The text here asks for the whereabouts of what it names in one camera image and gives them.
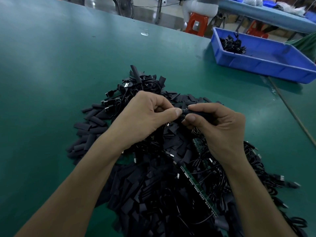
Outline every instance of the red plastic stool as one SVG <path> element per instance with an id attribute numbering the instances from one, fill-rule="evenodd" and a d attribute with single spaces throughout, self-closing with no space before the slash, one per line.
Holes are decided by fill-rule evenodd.
<path id="1" fill-rule="evenodd" d="M 268 39 L 269 34 L 268 33 L 264 33 L 262 31 L 262 26 L 263 26 L 262 22 L 253 21 L 251 23 L 250 27 L 248 28 L 246 34 L 251 35 L 251 36 L 255 36 L 255 37 L 261 37 L 261 38 Z"/>
<path id="2" fill-rule="evenodd" d="M 208 22 L 209 18 L 207 16 L 203 16 L 200 14 L 197 14 L 195 12 L 192 12 L 190 20 L 186 26 L 185 32 L 190 33 L 190 34 L 194 34 L 197 36 L 204 36 L 204 32 L 207 28 L 207 22 Z M 195 31 L 193 30 L 193 26 L 195 21 L 199 22 L 199 31 Z"/>

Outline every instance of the hand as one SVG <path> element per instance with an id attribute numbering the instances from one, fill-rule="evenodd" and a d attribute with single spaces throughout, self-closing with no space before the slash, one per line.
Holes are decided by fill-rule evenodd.
<path id="1" fill-rule="evenodd" d="M 200 115 L 188 114 L 182 123 L 189 129 L 197 127 L 205 136 L 211 154 L 222 164 L 231 165 L 245 160 L 245 116 L 219 103 L 189 105 L 192 111 L 213 113 L 218 125 L 212 125 Z"/>
<path id="2" fill-rule="evenodd" d="M 174 121 L 182 110 L 163 96 L 139 91 L 115 119 L 108 131 L 117 136 L 124 149 L 144 140 L 157 128 Z"/>

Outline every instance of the forearm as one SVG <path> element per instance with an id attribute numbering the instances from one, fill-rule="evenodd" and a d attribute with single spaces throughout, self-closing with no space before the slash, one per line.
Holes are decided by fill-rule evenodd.
<path id="1" fill-rule="evenodd" d="M 240 159 L 244 161 L 224 169 L 237 203 L 245 236 L 296 236 L 246 157 Z"/>
<path id="2" fill-rule="evenodd" d="M 121 152 L 109 134 L 100 136 L 16 237 L 84 236 L 97 198 Z"/>

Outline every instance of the light blue tablecloth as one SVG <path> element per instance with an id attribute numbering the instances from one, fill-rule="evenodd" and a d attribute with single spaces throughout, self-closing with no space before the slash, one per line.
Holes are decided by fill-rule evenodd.
<path id="1" fill-rule="evenodd" d="M 316 23 L 287 12 L 269 7 L 254 7 L 232 0 L 221 0 L 219 8 L 237 15 L 244 15 L 264 23 L 281 27 L 286 30 L 310 34 L 316 31 Z"/>

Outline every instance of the green bag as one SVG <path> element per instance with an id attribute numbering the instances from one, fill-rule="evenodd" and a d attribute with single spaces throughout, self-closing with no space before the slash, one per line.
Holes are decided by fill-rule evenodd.
<path id="1" fill-rule="evenodd" d="M 316 32 L 309 34 L 302 39 L 286 41 L 285 43 L 295 46 L 312 62 L 316 61 Z"/>

